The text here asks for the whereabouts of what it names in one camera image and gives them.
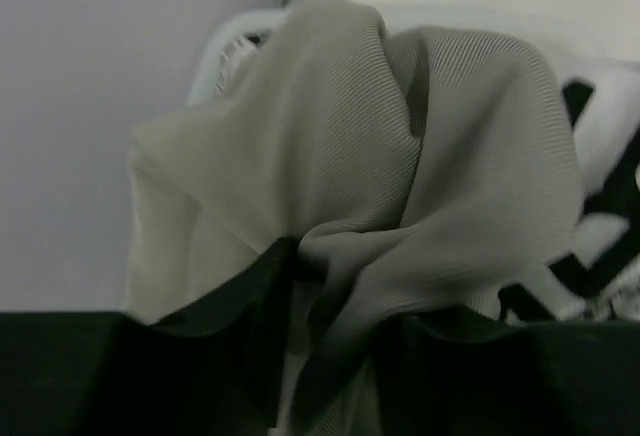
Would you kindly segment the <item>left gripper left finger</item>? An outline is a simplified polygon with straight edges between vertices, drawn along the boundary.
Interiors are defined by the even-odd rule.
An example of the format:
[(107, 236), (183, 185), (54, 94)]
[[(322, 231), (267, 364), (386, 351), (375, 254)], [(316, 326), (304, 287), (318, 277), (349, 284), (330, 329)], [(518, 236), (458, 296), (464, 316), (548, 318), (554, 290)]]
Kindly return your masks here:
[(264, 435), (277, 422), (296, 240), (153, 324), (1, 317), (5, 435)]

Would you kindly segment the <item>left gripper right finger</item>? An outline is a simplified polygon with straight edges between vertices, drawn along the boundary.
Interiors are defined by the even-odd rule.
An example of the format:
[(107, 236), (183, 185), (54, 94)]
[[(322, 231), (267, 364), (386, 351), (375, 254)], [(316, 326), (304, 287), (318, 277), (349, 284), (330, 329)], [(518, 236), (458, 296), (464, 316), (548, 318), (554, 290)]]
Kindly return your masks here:
[(299, 378), (299, 431), (635, 435), (639, 326), (510, 326), (466, 308), (470, 279), (359, 280)]

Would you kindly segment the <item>grey trousers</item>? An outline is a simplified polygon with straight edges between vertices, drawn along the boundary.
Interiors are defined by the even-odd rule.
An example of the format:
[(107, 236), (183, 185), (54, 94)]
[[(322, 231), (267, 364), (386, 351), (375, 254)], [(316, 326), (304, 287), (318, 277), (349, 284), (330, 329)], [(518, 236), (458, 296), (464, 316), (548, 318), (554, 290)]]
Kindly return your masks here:
[(209, 104), (132, 135), (127, 305), (146, 321), (281, 236), (324, 276), (288, 431), (339, 431), (391, 316), (480, 306), (570, 246), (572, 130), (543, 56), (510, 35), (389, 34), (373, 7), (305, 0)]

